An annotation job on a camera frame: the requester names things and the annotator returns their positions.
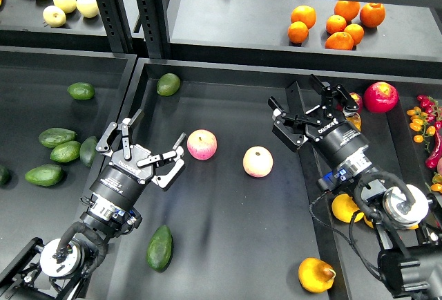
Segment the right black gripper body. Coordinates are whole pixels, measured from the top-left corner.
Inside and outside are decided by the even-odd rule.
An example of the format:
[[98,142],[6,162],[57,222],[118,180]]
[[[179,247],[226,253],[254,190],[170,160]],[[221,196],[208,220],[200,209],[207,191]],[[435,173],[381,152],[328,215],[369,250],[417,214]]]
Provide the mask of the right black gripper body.
[[305,135],[330,168],[362,171],[370,166],[365,156],[369,144],[367,138],[346,120],[342,112],[334,111],[331,117],[327,117],[323,106],[315,106],[307,115],[314,123],[305,127]]

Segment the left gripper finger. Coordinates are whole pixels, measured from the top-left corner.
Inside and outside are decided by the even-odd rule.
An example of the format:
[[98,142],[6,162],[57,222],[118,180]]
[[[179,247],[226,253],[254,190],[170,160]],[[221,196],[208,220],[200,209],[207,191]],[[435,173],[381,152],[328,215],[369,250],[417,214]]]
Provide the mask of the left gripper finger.
[[130,160],[132,157],[132,133],[143,117],[144,111],[138,109],[131,118],[124,118],[120,123],[111,122],[98,140],[95,147],[96,152],[103,156],[111,157],[114,154],[112,143],[114,143],[116,137],[120,135],[122,140],[123,157],[125,160]]
[[160,153],[156,155],[149,155],[147,158],[141,159],[137,162],[139,168],[152,166],[155,171],[159,167],[173,163],[173,167],[165,175],[154,174],[151,178],[151,182],[155,183],[163,191],[167,191],[170,186],[176,181],[177,177],[184,170],[184,141],[187,135],[182,132],[173,148],[165,153]]

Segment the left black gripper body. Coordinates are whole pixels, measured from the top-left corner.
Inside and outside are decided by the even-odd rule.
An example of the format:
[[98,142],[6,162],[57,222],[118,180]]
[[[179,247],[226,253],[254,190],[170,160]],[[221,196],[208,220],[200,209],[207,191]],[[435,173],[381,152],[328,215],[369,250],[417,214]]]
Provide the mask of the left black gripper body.
[[153,165],[138,167],[137,162],[152,156],[139,144],[132,147],[130,160],[124,159],[122,149],[115,151],[90,190],[126,212],[132,210],[155,174]]

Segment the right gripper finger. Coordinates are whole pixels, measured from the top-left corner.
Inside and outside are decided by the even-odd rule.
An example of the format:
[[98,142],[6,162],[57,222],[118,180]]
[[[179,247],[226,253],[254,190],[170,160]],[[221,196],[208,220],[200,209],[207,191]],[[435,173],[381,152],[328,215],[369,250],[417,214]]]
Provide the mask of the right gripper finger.
[[326,118],[332,119],[338,104],[345,117],[351,117],[358,113],[358,104],[343,85],[331,86],[328,82],[320,81],[314,74],[309,76],[309,82],[315,92],[321,96],[321,106]]
[[308,141],[305,129],[313,124],[313,118],[286,112],[273,96],[268,99],[268,105],[273,111],[272,132],[291,151],[297,152]]

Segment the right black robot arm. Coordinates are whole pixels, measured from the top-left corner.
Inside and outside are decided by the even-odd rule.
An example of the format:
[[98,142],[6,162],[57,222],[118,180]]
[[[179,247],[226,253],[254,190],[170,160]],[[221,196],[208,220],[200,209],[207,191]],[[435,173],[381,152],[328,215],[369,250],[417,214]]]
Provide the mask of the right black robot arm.
[[377,264],[362,259],[366,269],[394,298],[441,298],[441,228],[425,223],[428,214],[441,221],[441,199],[405,184],[365,155],[369,142],[348,119],[357,103],[340,84],[310,75],[321,96],[314,108],[292,114],[274,97],[273,133],[292,151],[309,142],[329,166],[317,185],[323,195],[346,193],[374,227],[381,248]]

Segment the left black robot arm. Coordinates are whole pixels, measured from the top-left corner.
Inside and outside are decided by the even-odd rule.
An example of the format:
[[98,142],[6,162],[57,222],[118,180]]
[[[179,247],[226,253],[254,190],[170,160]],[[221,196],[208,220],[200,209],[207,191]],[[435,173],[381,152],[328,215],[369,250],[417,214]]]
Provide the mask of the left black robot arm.
[[1,273],[2,299],[78,299],[93,272],[104,262],[109,242],[130,234],[142,222],[135,203],[150,182],[166,191],[184,169],[182,133],[170,151],[154,154],[131,141],[143,118],[138,110],[111,122],[96,152],[109,157],[82,197],[86,211],[60,238],[33,238]]

